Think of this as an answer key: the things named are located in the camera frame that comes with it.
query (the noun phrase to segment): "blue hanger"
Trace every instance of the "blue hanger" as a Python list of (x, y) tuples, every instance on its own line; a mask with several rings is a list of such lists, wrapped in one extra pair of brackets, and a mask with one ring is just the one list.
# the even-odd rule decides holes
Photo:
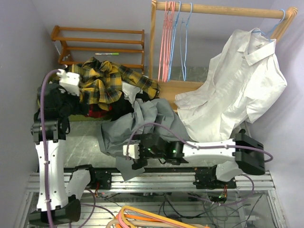
[[(192, 10), (193, 10), (193, 4), (191, 4), (191, 11), (190, 11), (190, 15), (187, 19), (187, 23), (186, 23), (186, 43), (185, 43), (185, 60), (184, 60), (184, 65), (182, 64), (182, 56), (181, 56), (181, 34), (180, 34), (180, 60), (181, 60), (181, 69), (182, 69), (182, 76), (184, 78), (184, 81), (186, 81), (187, 79), (187, 67), (186, 67), (186, 60), (187, 60), (187, 38), (188, 38), (188, 25), (189, 25), (189, 20), (190, 20), (190, 17), (191, 17), (191, 14), (192, 14)], [(182, 24), (185, 23), (183, 20), (181, 21), (181, 24), (180, 24), (180, 29), (181, 29), (181, 26)]]
[(283, 11), (283, 13), (284, 13), (284, 15), (283, 15), (283, 18), (279, 21), (279, 23), (277, 23), (269, 32), (267, 32), (267, 33), (264, 33), (264, 32), (262, 32), (262, 31), (253, 31), (253, 33), (257, 33), (257, 32), (260, 32), (260, 33), (262, 33), (268, 40), (269, 40), (269, 42), (271, 42), (271, 40), (270, 40), (270, 35), (274, 32), (274, 30), (276, 29), (276, 27), (279, 25), (279, 24), (281, 24), (281, 22), (285, 19), (285, 16), (286, 16), (286, 13), (285, 13), (285, 10), (284, 9), (279, 9), (279, 10), (281, 10), (281, 11)]
[(171, 76), (171, 66), (172, 66), (172, 60), (173, 60), (173, 53), (174, 53), (174, 43), (175, 43), (175, 34), (176, 34), (176, 26), (179, 20), (180, 16), (180, 10), (181, 10), (181, 2), (179, 1), (179, 12), (177, 13), (176, 20), (174, 22), (173, 31), (172, 31), (172, 39), (171, 39), (171, 53), (170, 53), (170, 59), (169, 59), (169, 72), (168, 72), (168, 81), (170, 81)]

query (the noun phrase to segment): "yellow plaid shirt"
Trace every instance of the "yellow plaid shirt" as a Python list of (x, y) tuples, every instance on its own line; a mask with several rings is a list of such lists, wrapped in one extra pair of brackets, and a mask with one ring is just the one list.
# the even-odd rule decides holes
[(80, 102), (98, 104), (107, 111), (110, 104), (121, 97), (122, 81), (141, 88), (151, 99), (160, 92), (156, 81), (120, 64), (100, 62), (94, 57), (84, 64), (73, 64), (68, 70), (80, 75)]

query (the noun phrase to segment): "hanger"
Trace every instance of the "hanger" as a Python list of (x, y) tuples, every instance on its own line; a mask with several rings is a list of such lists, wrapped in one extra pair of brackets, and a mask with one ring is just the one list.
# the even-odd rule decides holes
[(271, 42), (272, 42), (271, 39), (270, 39), (271, 34), (274, 32), (274, 30), (276, 29), (276, 27), (277, 27), (279, 24), (282, 23), (282, 21), (285, 19), (285, 16), (286, 16), (286, 13), (285, 13), (285, 10), (284, 10), (284, 9), (279, 9), (279, 10), (283, 11), (283, 13), (284, 13), (283, 18), (282, 18), (282, 19), (279, 21), (279, 23), (277, 23), (269, 32), (264, 33), (264, 32), (262, 32), (261, 30), (259, 30), (259, 31), (253, 31), (252, 33), (260, 32), (260, 33), (263, 34), (263, 35), (269, 40), (269, 42), (271, 43)]
[(167, 40), (165, 41), (167, 48), (165, 49), (164, 67), (162, 68), (163, 70), (162, 80), (164, 82), (167, 82), (168, 80), (169, 61), (171, 54), (172, 24), (173, 24), (174, 12), (175, 12), (175, 2), (171, 1), (170, 3), (172, 4), (172, 9), (171, 9), (171, 14), (168, 17), (169, 20), (167, 21)]
[[(186, 79), (187, 79), (186, 60), (187, 60), (188, 25), (189, 25), (189, 20), (190, 20), (190, 17), (191, 17), (191, 14), (192, 14), (192, 10), (193, 10), (193, 4), (192, 3), (190, 3), (190, 4), (191, 4), (191, 11), (190, 11), (190, 15), (188, 16), (187, 23), (186, 23), (186, 42), (185, 42), (185, 60), (184, 60), (184, 65), (182, 63), (182, 56), (181, 56), (181, 35), (180, 35), (180, 60), (181, 60), (182, 76), (183, 76), (184, 81), (186, 81)], [(180, 32), (181, 32), (181, 27), (182, 27), (183, 23), (185, 23), (185, 22), (182, 20), (181, 24), (180, 24)]]
[(168, 81), (170, 81), (170, 77), (171, 77), (171, 67), (172, 67), (172, 60), (173, 60), (173, 53), (174, 53), (174, 43), (175, 43), (175, 35), (176, 35), (176, 26), (179, 20), (179, 16), (180, 16), (180, 10), (181, 10), (181, 2), (179, 1), (179, 11), (177, 13), (175, 22), (174, 22), (174, 26), (173, 26), (173, 32), (172, 32), (172, 39), (171, 39), (171, 53), (170, 53), (170, 60), (169, 60), (169, 72), (168, 72)]
[(166, 1), (166, 6), (165, 6), (165, 18), (163, 20), (163, 27), (162, 27), (162, 36), (161, 36), (161, 53), (160, 53), (160, 64), (158, 67), (158, 81), (160, 80), (160, 76), (161, 76), (161, 64), (162, 64), (162, 47), (163, 47), (163, 38), (164, 38), (164, 33), (165, 33), (165, 29), (166, 29), (166, 16), (167, 16), (168, 12), (167, 12), (167, 1)]

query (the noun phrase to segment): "wall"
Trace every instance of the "wall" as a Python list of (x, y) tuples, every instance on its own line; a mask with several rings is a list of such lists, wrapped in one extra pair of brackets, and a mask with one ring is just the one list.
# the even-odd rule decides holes
[[(274, 0), (192, 0), (192, 3), (236, 6), (249, 8), (271, 7)], [(51, 33), (55, 25), (66, 27), (130, 29), (145, 30), (145, 64), (148, 65), (151, 0), (33, 0), (41, 15), (42, 21)], [(164, 11), (158, 11), (156, 18), (156, 35), (154, 64), (159, 63), (160, 43), (162, 37)], [(181, 13), (180, 20), (188, 18), (188, 13)], [(258, 27), (263, 19), (242, 18), (233, 16), (192, 14), (189, 23), (187, 65), (206, 67), (209, 60), (219, 54), (229, 36), (235, 29), (251, 30)], [(174, 66), (180, 66), (180, 27), (177, 28)], [(182, 44), (185, 41), (185, 28), (182, 33)]]
[[(303, 227), (304, 212), (300, 192), (304, 188), (304, 3), (276, 0), (273, 9), (295, 6), (298, 15), (276, 46), (280, 69), (288, 86), (282, 96), (252, 126), (253, 136), (264, 143), (274, 160), (267, 164), (291, 228)], [(265, 20), (261, 28), (274, 24)]]
[(30, 0), (2, 0), (0, 9), (0, 223), (13, 227), (29, 174), (38, 167), (30, 134), (36, 90), (57, 53)]

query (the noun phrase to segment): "wooden clothes rack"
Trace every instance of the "wooden clothes rack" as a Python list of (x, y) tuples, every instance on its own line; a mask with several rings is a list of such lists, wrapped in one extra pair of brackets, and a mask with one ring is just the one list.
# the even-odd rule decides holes
[[(124, 39), (99, 39), (99, 38), (77, 38), (77, 37), (64, 37), (60, 34), (60, 31), (78, 31), (78, 32), (101, 32), (101, 33), (118, 33), (118, 34), (139, 34), (140, 40), (124, 40)], [(141, 64), (122, 64), (128, 68), (141, 69), (142, 73), (144, 70), (144, 30), (116, 30), (116, 29), (98, 29), (98, 28), (71, 28), (71, 27), (60, 27), (54, 26), (51, 33), (52, 41), (59, 40), (61, 43), (61, 54), (58, 59), (59, 64), (79, 64), (84, 61), (74, 61), (71, 55), (71, 51), (102, 51), (102, 52), (118, 52), (118, 53), (133, 53), (140, 54)], [(98, 48), (98, 47), (71, 47), (67, 45), (67, 41), (78, 41), (78, 42), (94, 42), (94, 43), (112, 43), (112, 44), (126, 44), (126, 45), (141, 45), (141, 49), (118, 49), (118, 48)]]
[[(154, 38), (155, 38), (155, 24), (156, 24), (156, 11), (165, 10), (165, 2), (157, 2), (152, 0), (151, 5), (151, 33), (150, 33), (150, 59), (149, 59), (149, 78), (152, 78), (152, 67), (153, 67), (153, 55), (154, 55)], [(179, 11), (179, 4), (175, 4), (175, 11)], [(181, 12), (190, 12), (190, 4), (181, 4)], [(295, 18), (298, 10), (295, 7), (290, 7), (285, 12), (284, 20), (276, 27), (271, 39), (280, 41), (287, 28)], [(218, 15), (231, 15), (231, 16), (243, 16), (243, 17), (254, 17), (254, 18), (272, 18), (282, 19), (284, 13), (281, 10), (272, 9), (251, 9), (251, 8), (238, 8), (238, 7), (224, 7), (224, 6), (209, 6), (194, 4), (192, 13), (206, 13), (206, 14), (218, 14)], [(203, 83), (199, 82), (184, 82), (184, 81), (169, 81), (167, 83), (160, 82), (161, 92), (159, 97), (166, 98), (173, 110), (177, 109), (175, 101), (175, 95), (189, 92), (198, 89)]]

